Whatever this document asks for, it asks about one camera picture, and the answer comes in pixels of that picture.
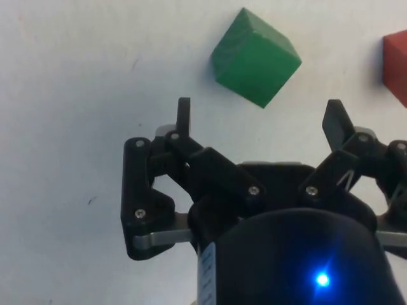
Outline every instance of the red cube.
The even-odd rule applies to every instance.
[[[407,108],[407,30],[383,38],[383,83]]]

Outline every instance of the wooden block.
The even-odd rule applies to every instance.
[[[212,53],[216,81],[266,107],[301,65],[279,31],[242,9]]]
[[[383,38],[383,83],[407,108],[407,30]]]

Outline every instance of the white wall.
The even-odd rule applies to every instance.
[[[265,110],[217,85],[209,67],[243,6],[303,59]],[[190,304],[190,246],[126,256],[124,141],[173,123],[180,96],[193,98],[192,136],[235,162],[317,165],[329,152],[329,98],[383,142],[407,139],[407,110],[380,84],[381,37],[406,16],[405,0],[1,1],[1,304]],[[188,210],[175,184],[158,186]],[[384,211],[372,181],[355,192]],[[407,296],[407,264],[390,259]]]

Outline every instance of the bolt head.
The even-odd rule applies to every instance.
[[[307,188],[305,189],[305,192],[309,196],[313,196],[313,197],[318,195],[318,189],[315,186],[307,186]]]
[[[143,141],[143,140],[138,140],[138,141],[135,143],[135,145],[136,145],[137,147],[143,147],[143,146],[144,146],[144,141]]]
[[[140,208],[134,212],[134,216],[137,219],[142,219],[144,216],[146,216],[146,211]]]
[[[260,189],[257,186],[249,187],[249,194],[252,196],[257,196],[260,193]]]
[[[369,140],[369,137],[367,135],[359,136],[359,141],[361,141],[361,142],[367,142],[368,140]]]
[[[398,149],[401,149],[401,150],[403,151],[403,150],[405,150],[405,149],[407,148],[407,146],[406,146],[406,144],[404,144],[404,143],[398,143],[398,144],[397,144],[397,148],[398,148]]]

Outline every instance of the label sticker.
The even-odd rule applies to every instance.
[[[211,243],[198,261],[197,305],[216,305],[216,246]]]

